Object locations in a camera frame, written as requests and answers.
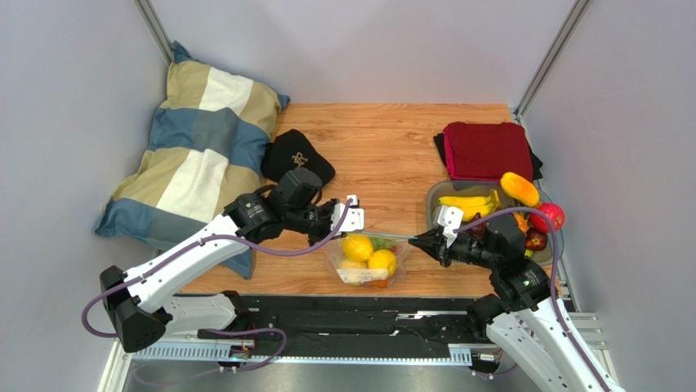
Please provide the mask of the yellow lemon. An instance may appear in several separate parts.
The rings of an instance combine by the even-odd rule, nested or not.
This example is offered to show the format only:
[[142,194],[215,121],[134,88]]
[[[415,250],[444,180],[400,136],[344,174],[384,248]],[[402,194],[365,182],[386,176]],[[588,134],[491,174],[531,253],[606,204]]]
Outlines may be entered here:
[[365,262],[374,253],[370,237],[362,234],[347,234],[340,241],[343,254],[351,261]]

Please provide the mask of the green grape bunch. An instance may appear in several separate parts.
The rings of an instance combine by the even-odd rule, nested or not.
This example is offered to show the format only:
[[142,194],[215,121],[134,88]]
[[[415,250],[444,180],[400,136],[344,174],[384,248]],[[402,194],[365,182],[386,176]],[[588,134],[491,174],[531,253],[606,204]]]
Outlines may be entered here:
[[390,252],[396,252],[398,250],[397,241],[391,238],[371,237],[370,241],[375,252],[379,250],[388,250]]

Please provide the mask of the yellow pear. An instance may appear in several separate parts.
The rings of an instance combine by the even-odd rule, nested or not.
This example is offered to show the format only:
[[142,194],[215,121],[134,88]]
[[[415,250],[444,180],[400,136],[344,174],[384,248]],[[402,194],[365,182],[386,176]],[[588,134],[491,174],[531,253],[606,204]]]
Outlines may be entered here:
[[372,254],[372,256],[367,261],[368,268],[372,270],[386,270],[387,276],[390,277],[394,274],[397,266],[398,259],[393,252],[388,250],[379,250]]

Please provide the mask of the clear zip top bag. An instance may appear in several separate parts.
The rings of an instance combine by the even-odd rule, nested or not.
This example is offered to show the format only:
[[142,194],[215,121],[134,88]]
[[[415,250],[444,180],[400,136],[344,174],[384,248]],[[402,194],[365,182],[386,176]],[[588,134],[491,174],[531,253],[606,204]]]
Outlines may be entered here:
[[387,288],[406,279],[409,237],[350,233],[323,247],[326,266],[341,282],[356,287]]

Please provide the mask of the beige bumpy fruit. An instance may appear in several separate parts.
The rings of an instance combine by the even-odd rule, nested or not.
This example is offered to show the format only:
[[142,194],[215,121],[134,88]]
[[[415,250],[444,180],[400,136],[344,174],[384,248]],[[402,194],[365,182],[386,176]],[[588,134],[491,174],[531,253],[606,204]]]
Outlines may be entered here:
[[341,281],[350,285],[361,285],[376,279],[375,271],[366,262],[343,260],[337,269]]

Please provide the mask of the orange fruit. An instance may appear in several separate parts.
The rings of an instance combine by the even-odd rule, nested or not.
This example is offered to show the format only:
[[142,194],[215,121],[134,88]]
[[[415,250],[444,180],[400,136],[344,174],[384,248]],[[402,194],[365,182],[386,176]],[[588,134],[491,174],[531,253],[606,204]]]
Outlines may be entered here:
[[375,287],[375,288],[387,288],[390,285],[390,279],[385,278],[385,279],[374,279],[371,281],[368,281],[364,283],[364,286],[366,287]]

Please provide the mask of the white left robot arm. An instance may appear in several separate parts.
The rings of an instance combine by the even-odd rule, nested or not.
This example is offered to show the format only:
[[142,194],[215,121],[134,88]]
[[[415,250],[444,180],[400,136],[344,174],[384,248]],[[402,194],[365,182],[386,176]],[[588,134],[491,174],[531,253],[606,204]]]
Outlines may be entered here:
[[128,270],[115,265],[103,270],[101,293],[83,310],[83,326],[94,336],[117,339],[127,353],[184,332],[229,334],[245,311],[237,292],[182,296],[179,291],[249,250],[304,256],[362,230],[359,198],[319,204],[322,187],[312,171],[288,171],[277,184],[238,196],[201,230],[153,260]]

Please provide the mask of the orange pineapple toy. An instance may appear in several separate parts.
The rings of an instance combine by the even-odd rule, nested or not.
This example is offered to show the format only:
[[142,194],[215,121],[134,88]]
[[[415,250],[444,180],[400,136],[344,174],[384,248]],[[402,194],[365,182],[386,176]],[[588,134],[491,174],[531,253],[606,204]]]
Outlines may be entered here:
[[533,228],[533,226],[529,222],[529,217],[523,213],[523,212],[514,212],[513,217],[515,218],[517,227],[520,229],[520,231],[523,234],[527,234],[527,232]]

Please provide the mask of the dark purple plum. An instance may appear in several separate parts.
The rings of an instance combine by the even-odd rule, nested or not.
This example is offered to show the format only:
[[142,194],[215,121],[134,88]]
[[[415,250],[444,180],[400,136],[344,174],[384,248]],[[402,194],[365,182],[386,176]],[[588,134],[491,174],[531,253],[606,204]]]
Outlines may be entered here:
[[530,228],[525,235],[524,248],[532,252],[540,252],[547,248],[548,236],[542,231]]

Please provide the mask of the grey fruit tray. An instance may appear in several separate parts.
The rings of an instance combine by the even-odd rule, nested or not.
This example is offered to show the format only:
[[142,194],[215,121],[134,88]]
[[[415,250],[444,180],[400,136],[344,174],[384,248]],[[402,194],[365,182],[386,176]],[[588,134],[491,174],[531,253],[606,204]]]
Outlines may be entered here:
[[[433,213],[439,206],[438,198],[442,196],[485,196],[491,189],[498,192],[501,209],[509,207],[521,207],[522,204],[504,193],[501,186],[496,181],[474,181],[474,180],[446,180],[433,185],[426,196],[426,227],[432,229]],[[540,266],[545,267],[552,264],[553,243],[551,234],[547,234],[547,248],[540,252],[533,252],[531,259]]]

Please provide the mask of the orange yellow mango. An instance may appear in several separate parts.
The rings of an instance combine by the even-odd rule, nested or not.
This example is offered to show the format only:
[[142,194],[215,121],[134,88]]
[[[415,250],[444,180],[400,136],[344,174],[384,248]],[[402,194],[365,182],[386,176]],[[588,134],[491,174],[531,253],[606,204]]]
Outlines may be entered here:
[[540,193],[533,183],[514,172],[504,173],[500,186],[505,194],[526,207],[536,207],[541,202]]

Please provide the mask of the black baseball cap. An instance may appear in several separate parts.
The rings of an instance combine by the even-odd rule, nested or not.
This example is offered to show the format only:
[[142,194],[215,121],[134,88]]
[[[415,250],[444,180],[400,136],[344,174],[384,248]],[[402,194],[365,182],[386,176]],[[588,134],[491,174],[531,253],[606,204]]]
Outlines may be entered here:
[[303,168],[316,174],[327,185],[336,175],[333,165],[297,129],[277,136],[265,147],[261,160],[261,174],[269,180],[279,181],[286,172]]

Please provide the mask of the striped blue beige pillow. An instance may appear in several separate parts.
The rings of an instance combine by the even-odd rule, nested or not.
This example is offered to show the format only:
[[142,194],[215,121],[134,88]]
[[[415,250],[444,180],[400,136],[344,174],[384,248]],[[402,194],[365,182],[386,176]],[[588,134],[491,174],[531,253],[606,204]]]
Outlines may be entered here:
[[140,167],[112,193],[94,229],[162,251],[260,187],[266,146],[290,102],[262,82],[195,59],[178,42],[171,50],[167,96]]

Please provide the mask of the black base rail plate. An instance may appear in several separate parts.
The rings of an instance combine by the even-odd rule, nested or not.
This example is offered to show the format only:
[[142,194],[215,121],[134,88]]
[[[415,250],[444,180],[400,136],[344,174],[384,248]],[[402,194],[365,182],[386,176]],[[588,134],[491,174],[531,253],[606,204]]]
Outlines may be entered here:
[[473,299],[405,296],[243,295],[228,327],[256,356],[282,359],[445,359],[452,345],[497,347],[469,323]]

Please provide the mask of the aluminium frame post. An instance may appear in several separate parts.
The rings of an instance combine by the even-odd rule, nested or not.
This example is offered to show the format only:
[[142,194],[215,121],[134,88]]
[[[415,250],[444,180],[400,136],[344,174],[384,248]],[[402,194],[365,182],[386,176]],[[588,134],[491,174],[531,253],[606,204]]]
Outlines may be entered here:
[[165,63],[169,65],[173,60],[171,40],[167,35],[162,21],[158,17],[153,3],[150,0],[134,0],[133,2],[140,12],[141,18],[153,37]]
[[524,116],[529,112],[535,98],[542,90],[549,74],[572,39],[574,32],[582,23],[582,19],[591,7],[592,0],[576,0],[573,2],[567,16],[564,18],[546,54],[542,58],[537,71],[526,87],[518,105],[511,111],[516,123],[522,124]]

